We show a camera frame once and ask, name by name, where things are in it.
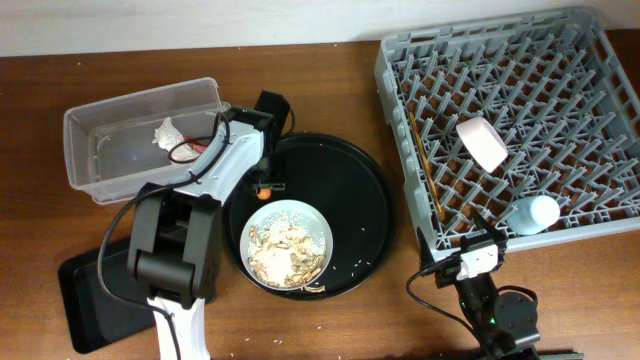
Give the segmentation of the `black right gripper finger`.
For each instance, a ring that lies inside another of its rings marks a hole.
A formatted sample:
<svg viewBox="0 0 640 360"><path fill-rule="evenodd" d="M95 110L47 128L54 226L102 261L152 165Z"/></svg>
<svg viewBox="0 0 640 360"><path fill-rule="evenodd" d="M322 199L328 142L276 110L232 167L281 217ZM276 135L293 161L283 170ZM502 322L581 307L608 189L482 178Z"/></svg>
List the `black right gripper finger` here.
<svg viewBox="0 0 640 360"><path fill-rule="evenodd" d="M474 225L484 230L493 240L504 240L505 234L495 228L491 223L485 220L475 209L472 210Z"/></svg>
<svg viewBox="0 0 640 360"><path fill-rule="evenodd" d="M431 249L420 227L416 228L416 236L419 249L419 267L427 268L434 263Z"/></svg>

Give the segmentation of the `orange carrot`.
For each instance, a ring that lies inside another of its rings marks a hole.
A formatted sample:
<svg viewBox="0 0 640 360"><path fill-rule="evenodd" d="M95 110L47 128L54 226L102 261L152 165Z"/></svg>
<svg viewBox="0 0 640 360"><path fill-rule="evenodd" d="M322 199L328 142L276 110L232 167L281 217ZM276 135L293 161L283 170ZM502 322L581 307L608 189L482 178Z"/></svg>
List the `orange carrot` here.
<svg viewBox="0 0 640 360"><path fill-rule="evenodd" d="M270 188L262 188L257 191L256 196L260 200L269 200L272 196L272 190Z"/></svg>

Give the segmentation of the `light blue cup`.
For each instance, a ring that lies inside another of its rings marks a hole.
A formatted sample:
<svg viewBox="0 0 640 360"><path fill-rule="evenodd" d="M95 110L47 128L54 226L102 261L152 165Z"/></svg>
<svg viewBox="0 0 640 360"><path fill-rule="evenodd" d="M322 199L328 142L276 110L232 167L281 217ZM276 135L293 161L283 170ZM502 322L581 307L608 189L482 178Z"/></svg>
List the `light blue cup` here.
<svg viewBox="0 0 640 360"><path fill-rule="evenodd" d="M515 212L507 219L509 228L518 235L534 235L556 223L560 206L550 196L538 195L516 200Z"/></svg>

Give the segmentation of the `white plate with food scraps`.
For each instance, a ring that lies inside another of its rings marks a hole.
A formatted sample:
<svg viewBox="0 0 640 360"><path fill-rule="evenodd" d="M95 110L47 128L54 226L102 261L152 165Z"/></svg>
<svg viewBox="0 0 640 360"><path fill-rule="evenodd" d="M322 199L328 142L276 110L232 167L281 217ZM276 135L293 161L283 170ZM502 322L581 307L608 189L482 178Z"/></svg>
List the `white plate with food scraps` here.
<svg viewBox="0 0 640 360"><path fill-rule="evenodd" d="M319 278L332 257L333 234L314 207L279 200L249 217L239 250L245 270L259 285L279 292L305 292L305 286L324 286Z"/></svg>

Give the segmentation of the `wooden chopstick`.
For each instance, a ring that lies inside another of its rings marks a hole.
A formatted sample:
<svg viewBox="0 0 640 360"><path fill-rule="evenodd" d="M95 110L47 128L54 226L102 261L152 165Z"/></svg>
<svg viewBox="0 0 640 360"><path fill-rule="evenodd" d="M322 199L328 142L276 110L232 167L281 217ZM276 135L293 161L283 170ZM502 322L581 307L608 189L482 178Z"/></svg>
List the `wooden chopstick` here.
<svg viewBox="0 0 640 360"><path fill-rule="evenodd" d="M424 173L425 173L425 176L426 176L426 179L427 179L428 189L429 189L429 192L430 192L430 194L432 196L432 199L433 199L433 202L434 202L434 208L435 208L435 211L436 211L437 219L438 220L443 220L444 216L445 216L445 212L444 212L444 210L442 208L442 205L441 205L441 203L439 201L438 190L437 190L435 182L434 182L434 180L433 180L433 178L431 176L430 162L429 162L428 157L426 155L426 151L425 151L425 148L424 148L424 143L423 143L422 137L421 137L421 135L420 135L420 133L418 131L417 124L416 124L416 119L415 119L414 114L411 111L409 111L408 114L409 114L409 122L410 122L411 129L412 129L412 132L413 132L413 138L414 138L414 141L415 141L415 143L417 145L419 157L420 157L420 160L421 160L421 163L422 163L422 166L423 166L423 170L424 170Z"/></svg>

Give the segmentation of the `red snack wrapper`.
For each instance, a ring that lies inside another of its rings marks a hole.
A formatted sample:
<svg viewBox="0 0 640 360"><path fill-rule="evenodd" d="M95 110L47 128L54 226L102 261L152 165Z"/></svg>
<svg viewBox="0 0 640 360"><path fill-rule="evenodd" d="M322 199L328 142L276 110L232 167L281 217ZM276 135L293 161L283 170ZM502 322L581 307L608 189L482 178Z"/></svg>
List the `red snack wrapper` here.
<svg viewBox="0 0 640 360"><path fill-rule="evenodd" d="M193 151L197 153L203 153L207 148L207 145L203 144L198 139L185 136L184 141L186 145L188 145Z"/></svg>

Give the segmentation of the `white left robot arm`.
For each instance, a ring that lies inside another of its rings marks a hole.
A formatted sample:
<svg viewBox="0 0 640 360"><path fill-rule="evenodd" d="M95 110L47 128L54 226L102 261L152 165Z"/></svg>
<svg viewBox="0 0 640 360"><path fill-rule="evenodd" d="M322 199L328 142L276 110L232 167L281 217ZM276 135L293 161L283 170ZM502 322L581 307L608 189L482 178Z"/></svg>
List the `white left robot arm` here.
<svg viewBox="0 0 640 360"><path fill-rule="evenodd" d="M216 113L206 150L189 161L185 173L166 185L145 184L106 230L104 244L126 213L135 212L126 266L146 298L113 292L102 259L97 278L115 301L153 313L161 358L209 358L204 306L216 293L224 204L243 180L254 192L284 189L274 156L294 126L288 100L270 91L262 91L251 110Z"/></svg>

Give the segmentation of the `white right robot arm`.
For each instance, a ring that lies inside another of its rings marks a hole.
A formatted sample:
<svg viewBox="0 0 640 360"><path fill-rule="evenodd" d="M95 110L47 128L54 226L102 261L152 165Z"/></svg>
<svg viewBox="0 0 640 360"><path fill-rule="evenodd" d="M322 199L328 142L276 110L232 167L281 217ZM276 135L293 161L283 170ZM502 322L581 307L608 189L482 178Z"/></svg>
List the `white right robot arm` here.
<svg viewBox="0 0 640 360"><path fill-rule="evenodd" d="M461 324L478 342L479 359L538 359L537 294L520 286L495 285L491 274L504 262L507 237L477 211L472 215L479 233L462 237L460 249L450 256L423 265L407 280L406 291L419 304ZM430 275L437 287L456 289L462 317L428 303L412 291L415 280Z"/></svg>

